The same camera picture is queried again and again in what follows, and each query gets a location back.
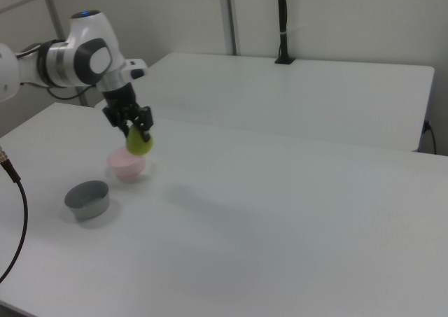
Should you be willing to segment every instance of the gray cup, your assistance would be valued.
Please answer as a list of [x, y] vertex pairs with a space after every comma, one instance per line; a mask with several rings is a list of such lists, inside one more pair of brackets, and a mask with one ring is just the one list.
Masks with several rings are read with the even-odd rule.
[[109, 207], [109, 186], [103, 181], [81, 183], [66, 194], [64, 202], [77, 219], [94, 218]]

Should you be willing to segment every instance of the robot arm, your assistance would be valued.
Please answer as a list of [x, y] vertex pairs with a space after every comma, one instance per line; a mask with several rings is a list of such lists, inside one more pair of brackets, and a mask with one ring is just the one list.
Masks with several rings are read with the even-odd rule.
[[0, 44], [0, 101], [13, 96], [20, 83], [44, 87], [96, 85], [108, 106], [103, 109], [113, 127], [129, 134], [130, 121], [149, 142], [151, 109], [136, 102], [131, 79], [142, 76], [143, 61], [126, 61], [106, 16], [98, 10], [70, 19], [66, 41], [48, 41], [14, 55]]

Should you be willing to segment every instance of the pink cup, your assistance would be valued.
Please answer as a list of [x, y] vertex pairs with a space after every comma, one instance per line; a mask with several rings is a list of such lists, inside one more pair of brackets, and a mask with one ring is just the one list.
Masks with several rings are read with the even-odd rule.
[[122, 147], [107, 157], [107, 164], [117, 177], [133, 177], [145, 169], [146, 160], [144, 156], [133, 155]]

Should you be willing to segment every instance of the green object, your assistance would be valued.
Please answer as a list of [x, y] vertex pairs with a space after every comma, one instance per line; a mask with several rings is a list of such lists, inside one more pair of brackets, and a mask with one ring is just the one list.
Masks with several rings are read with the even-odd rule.
[[129, 134], [126, 138], [126, 149], [133, 155], [143, 156], [153, 146], [153, 137], [148, 142], [145, 142], [140, 135], [140, 131], [134, 125], [129, 129]]

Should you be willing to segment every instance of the black cable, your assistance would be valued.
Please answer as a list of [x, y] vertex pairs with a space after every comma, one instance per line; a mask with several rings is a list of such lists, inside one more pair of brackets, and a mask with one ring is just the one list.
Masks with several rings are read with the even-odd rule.
[[8, 159], [8, 156], [5, 154], [4, 151], [2, 151], [1, 147], [0, 147], [0, 164], [6, 170], [6, 172], [11, 177], [13, 182], [17, 183], [17, 186], [19, 187], [20, 194], [22, 195], [22, 201], [23, 201], [22, 236], [20, 237], [19, 246], [17, 247], [17, 250], [14, 254], [13, 259], [11, 260], [6, 271], [0, 277], [0, 283], [1, 283], [7, 277], [7, 275], [11, 271], [11, 269], [14, 267], [15, 262], [19, 258], [19, 254], [20, 254], [20, 251], [22, 250], [23, 243], [25, 242], [25, 236], [27, 235], [27, 227], [28, 227], [28, 201], [27, 201], [27, 195], [25, 194], [25, 190], [23, 189], [23, 185], [20, 182], [20, 176], [14, 169], [11, 161]]
[[76, 95], [74, 95], [74, 96], [72, 96], [72, 97], [67, 97], [67, 98], [65, 98], [65, 97], [58, 97], [56, 94], [54, 94], [53, 92], [51, 92], [51, 90], [50, 90], [49, 87], [47, 88], [47, 92], [48, 92], [48, 94], [51, 95], [53, 98], [58, 99], [58, 100], [72, 100], [72, 99], [78, 98], [79, 96], [83, 95], [83, 94], [86, 93], [87, 90], [89, 90], [90, 88], [92, 88], [92, 86], [89, 86], [89, 87], [85, 88], [84, 90], [82, 90], [81, 92], [79, 92], [78, 94], [76, 94]]
[[431, 136], [433, 137], [434, 155], [437, 155], [437, 147], [435, 146], [435, 135], [431, 125], [428, 125], [428, 130], [431, 132]]
[[22, 57], [25, 57], [25, 56], [27, 56], [27, 55], [30, 55], [30, 54], [32, 54], [32, 53], [35, 53], [35, 52], [39, 51], [40, 48], [41, 48], [41, 47], [39, 46], [38, 48], [31, 49], [30, 51], [21, 53], [20, 55], [18, 55], [18, 56], [16, 56], [16, 57], [17, 57], [17, 59], [22, 58]]

